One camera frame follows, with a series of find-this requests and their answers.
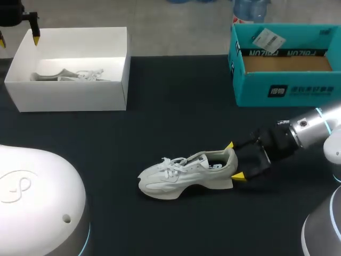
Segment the shoe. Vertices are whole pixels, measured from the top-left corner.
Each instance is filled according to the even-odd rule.
[[[199,152],[189,158],[164,161],[144,170],[139,189],[157,199],[177,199],[190,185],[199,184],[209,189],[233,187],[231,176],[238,167],[238,159],[232,148],[221,151]]]
[[[77,72],[78,77],[68,77],[68,76],[60,76],[58,77],[58,81],[77,81],[77,82],[86,82],[86,81],[106,81],[110,80],[100,79],[103,69],[98,70],[81,70]]]
[[[99,79],[104,72],[103,69],[98,70],[81,70],[76,73],[70,72],[63,69],[58,74],[53,76],[42,76],[38,73],[32,73],[31,81],[77,81],[77,82],[87,82],[87,81],[109,81],[104,79]]]
[[[73,72],[70,72],[66,69],[63,69],[58,74],[53,76],[41,76],[38,73],[32,73],[30,80],[31,81],[58,81],[58,77],[65,76],[65,77],[75,77],[77,78],[79,75]]]

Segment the metal robot arm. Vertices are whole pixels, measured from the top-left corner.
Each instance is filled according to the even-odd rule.
[[[274,126],[258,129],[244,141],[233,142],[240,167],[233,176],[236,180],[249,180],[271,167],[271,163],[291,156],[295,151],[324,143],[326,158],[341,164],[341,102],[315,108],[296,118],[278,121]],[[245,148],[252,148],[257,160],[248,164]]]
[[[25,12],[25,7],[21,0],[1,0],[0,1],[0,27],[13,27],[19,25],[23,20],[28,20],[32,29],[35,45],[40,38],[38,26],[38,13]],[[0,31],[0,45],[5,48],[5,39]]]

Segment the black tablecloth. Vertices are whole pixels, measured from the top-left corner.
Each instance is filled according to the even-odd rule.
[[[132,58],[127,111],[19,113],[0,61],[0,143],[43,149],[80,173],[95,255],[302,255],[307,215],[336,187],[322,148],[274,165],[239,189],[187,189],[162,202],[137,176],[162,157],[223,149],[303,108],[238,108],[226,56]]]

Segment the cardboard box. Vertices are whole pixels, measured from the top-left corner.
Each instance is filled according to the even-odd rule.
[[[265,28],[286,40],[273,53],[253,43]],[[238,106],[320,106],[341,97],[341,27],[236,24],[229,66]]]
[[[41,29],[38,46],[28,30],[5,79],[20,112],[125,110],[130,68],[126,28]],[[30,75],[55,75],[63,68],[103,69],[110,82],[37,82]]]

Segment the floor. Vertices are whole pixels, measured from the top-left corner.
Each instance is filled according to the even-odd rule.
[[[126,26],[133,55],[226,54],[229,47],[232,3],[166,0],[22,0],[27,11],[37,11],[41,28]],[[267,22],[341,23],[340,0],[272,0]],[[23,22],[1,28],[7,49],[0,58],[13,57],[29,28]]]

